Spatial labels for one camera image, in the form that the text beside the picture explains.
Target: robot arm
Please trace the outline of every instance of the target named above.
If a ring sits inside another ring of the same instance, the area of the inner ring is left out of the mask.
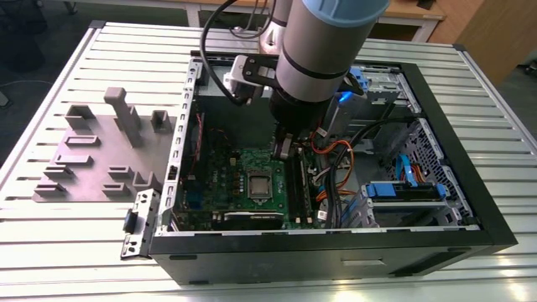
[[[286,17],[289,2],[274,3],[273,11],[281,18]],[[256,55],[237,56],[233,95],[252,100],[260,96],[262,86],[273,88],[269,107],[278,122],[276,145],[289,145],[285,140],[293,140],[318,123],[337,91],[364,95],[360,86],[349,82],[348,71],[388,5],[389,0],[292,1],[286,23],[280,23],[286,26],[277,45],[277,63]]]

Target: aluminum profile table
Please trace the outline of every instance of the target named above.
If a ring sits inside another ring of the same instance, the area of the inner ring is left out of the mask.
[[[520,244],[424,277],[180,287],[152,260],[121,262],[129,203],[36,203],[33,188],[72,104],[109,113],[123,86],[138,114],[176,116],[201,30],[107,23],[88,29],[0,170],[0,297],[117,301],[534,301],[537,144],[472,58],[452,45],[369,40],[358,59],[416,63]],[[209,50],[257,52],[257,42],[213,30]]]

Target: wooden table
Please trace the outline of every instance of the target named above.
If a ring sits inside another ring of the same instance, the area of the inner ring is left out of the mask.
[[[214,11],[224,0],[77,0],[77,2],[184,9],[189,26],[201,27],[198,12]],[[225,11],[249,14],[254,2],[256,0],[238,0]],[[426,42],[438,22],[445,19],[445,13],[437,5],[433,5],[430,10],[425,10],[418,8],[416,3],[417,1],[412,0],[390,0],[390,6],[378,19],[378,23],[417,26],[418,30],[412,41]]]

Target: white table leg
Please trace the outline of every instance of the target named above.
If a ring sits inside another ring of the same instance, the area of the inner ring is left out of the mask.
[[[188,18],[188,26],[189,27],[201,27],[200,25],[200,5],[185,3],[186,10],[186,18]]]
[[[424,20],[422,25],[412,38],[412,42],[426,42],[433,34],[437,24],[437,20]]]

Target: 3d-printed holder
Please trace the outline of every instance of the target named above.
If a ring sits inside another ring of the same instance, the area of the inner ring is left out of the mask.
[[[166,156],[154,154],[169,153],[176,118],[165,111],[138,116],[124,90],[108,90],[121,114],[95,115],[85,105],[69,108],[72,127],[35,189],[36,202],[132,202],[137,191],[162,190]]]

